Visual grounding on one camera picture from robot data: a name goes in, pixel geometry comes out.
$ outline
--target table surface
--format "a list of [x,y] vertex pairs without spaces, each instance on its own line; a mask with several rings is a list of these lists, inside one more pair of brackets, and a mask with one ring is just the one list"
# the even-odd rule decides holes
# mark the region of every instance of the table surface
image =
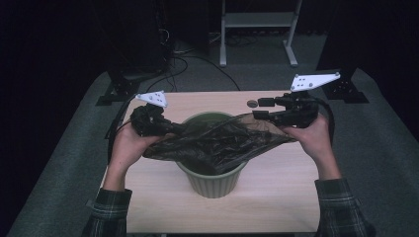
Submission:
[[[284,91],[165,93],[164,117],[182,122],[198,113],[250,113],[249,100]],[[132,100],[126,118],[144,102]],[[282,107],[259,110],[279,111]],[[128,171],[133,190],[128,233],[315,232],[319,207],[317,170],[298,142],[287,143],[249,161],[226,197],[198,195],[186,174],[171,161],[141,158]]]

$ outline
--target hand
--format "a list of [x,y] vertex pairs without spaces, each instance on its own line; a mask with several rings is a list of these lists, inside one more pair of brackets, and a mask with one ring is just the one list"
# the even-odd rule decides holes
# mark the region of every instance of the hand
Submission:
[[320,180],[342,178],[330,143],[328,120],[323,115],[319,114],[307,128],[287,126],[280,129],[299,141],[316,164]]
[[114,141],[103,189],[123,191],[128,168],[139,160],[148,146],[159,139],[160,136],[139,136],[130,122],[121,127]]

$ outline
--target gray carpet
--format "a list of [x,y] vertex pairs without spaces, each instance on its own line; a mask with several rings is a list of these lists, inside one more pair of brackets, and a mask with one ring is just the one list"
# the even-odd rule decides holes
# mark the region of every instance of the gray carpet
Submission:
[[[258,37],[243,47],[227,48],[227,67],[241,90],[286,90],[295,74],[313,74],[325,36],[295,36],[293,49],[299,67],[291,68],[280,44],[282,37]],[[180,49],[187,49],[182,44]],[[202,56],[218,64],[218,47]],[[185,72],[162,80],[151,91],[235,91],[231,80],[213,65],[194,57]],[[171,71],[185,63],[171,60]],[[145,91],[159,78],[141,84]],[[328,101],[336,118],[334,150],[366,218],[378,236],[419,236],[419,144],[383,98],[373,78],[362,70],[353,77],[369,104]],[[122,103],[95,107],[110,79],[104,72],[92,84],[64,132],[9,236],[78,236],[107,163],[105,134]],[[325,99],[321,89],[311,95]]]

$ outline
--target metal shelf frame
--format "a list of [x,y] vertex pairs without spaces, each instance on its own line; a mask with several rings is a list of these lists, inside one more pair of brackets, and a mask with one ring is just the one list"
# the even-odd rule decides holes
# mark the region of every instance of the metal shelf frame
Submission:
[[221,15],[221,46],[219,48],[219,65],[227,65],[225,48],[225,30],[228,28],[258,28],[258,27],[289,27],[290,33],[287,39],[283,40],[283,45],[290,60],[291,67],[297,67],[298,63],[293,54],[292,42],[298,21],[299,10],[302,0],[296,3],[293,12],[274,12],[274,13],[226,13],[225,0],[222,0]]

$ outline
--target plastic bag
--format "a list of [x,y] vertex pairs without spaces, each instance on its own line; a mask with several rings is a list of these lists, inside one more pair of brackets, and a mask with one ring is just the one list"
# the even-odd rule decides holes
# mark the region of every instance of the plastic bag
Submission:
[[283,143],[293,142],[269,121],[252,114],[224,120],[191,120],[180,135],[167,135],[144,157],[181,162],[202,175],[219,175]]

